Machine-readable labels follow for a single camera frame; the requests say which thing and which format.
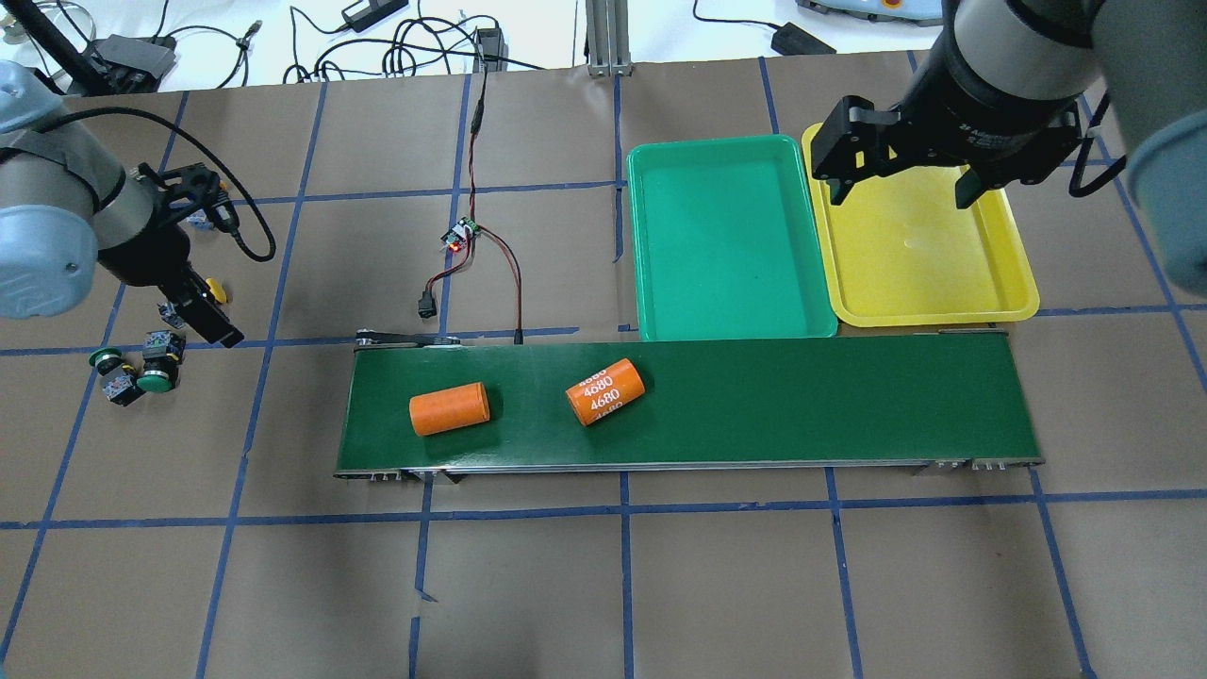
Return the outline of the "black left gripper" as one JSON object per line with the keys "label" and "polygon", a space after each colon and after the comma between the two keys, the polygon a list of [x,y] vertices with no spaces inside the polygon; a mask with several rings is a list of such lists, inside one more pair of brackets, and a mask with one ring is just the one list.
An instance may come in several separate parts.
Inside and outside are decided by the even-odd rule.
{"label": "black left gripper", "polygon": [[196,213],[220,232],[237,232],[227,185],[202,163],[168,172],[147,164],[121,172],[117,188],[95,215],[99,262],[130,287],[154,287],[206,343],[237,347],[245,336],[189,263],[192,241],[182,223]]}

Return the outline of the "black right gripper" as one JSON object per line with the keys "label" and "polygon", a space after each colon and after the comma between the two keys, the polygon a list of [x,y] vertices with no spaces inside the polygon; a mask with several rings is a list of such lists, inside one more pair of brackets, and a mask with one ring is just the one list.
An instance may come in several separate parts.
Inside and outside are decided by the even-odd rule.
{"label": "black right gripper", "polygon": [[966,166],[954,206],[969,209],[1013,181],[1046,178],[1083,142],[1074,96],[1031,100],[997,89],[963,49],[937,43],[906,94],[880,110],[842,96],[811,141],[811,175],[841,206],[857,182],[914,166]]}

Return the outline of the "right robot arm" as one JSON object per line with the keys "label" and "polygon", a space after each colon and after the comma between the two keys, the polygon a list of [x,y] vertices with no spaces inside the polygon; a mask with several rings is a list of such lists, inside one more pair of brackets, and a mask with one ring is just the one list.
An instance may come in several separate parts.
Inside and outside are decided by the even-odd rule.
{"label": "right robot arm", "polygon": [[1205,293],[1205,4],[947,1],[900,100],[846,95],[809,145],[841,205],[855,185],[914,166],[963,166],[954,203],[1038,185],[1089,142],[1077,100],[1096,82],[1125,144],[1121,172],[1167,279]]}

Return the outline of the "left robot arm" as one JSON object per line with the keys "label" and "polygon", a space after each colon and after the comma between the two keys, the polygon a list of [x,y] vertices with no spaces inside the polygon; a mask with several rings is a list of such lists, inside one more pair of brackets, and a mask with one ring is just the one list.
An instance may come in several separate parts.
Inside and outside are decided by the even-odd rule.
{"label": "left robot arm", "polygon": [[60,95],[13,62],[2,63],[1,314],[8,320],[69,312],[91,295],[95,267],[129,287],[159,289],[206,343],[244,336],[189,263],[182,224],[200,212],[231,238],[240,219],[231,191],[241,183],[211,152],[206,160],[156,172],[126,168],[84,125],[126,107],[69,111]]}

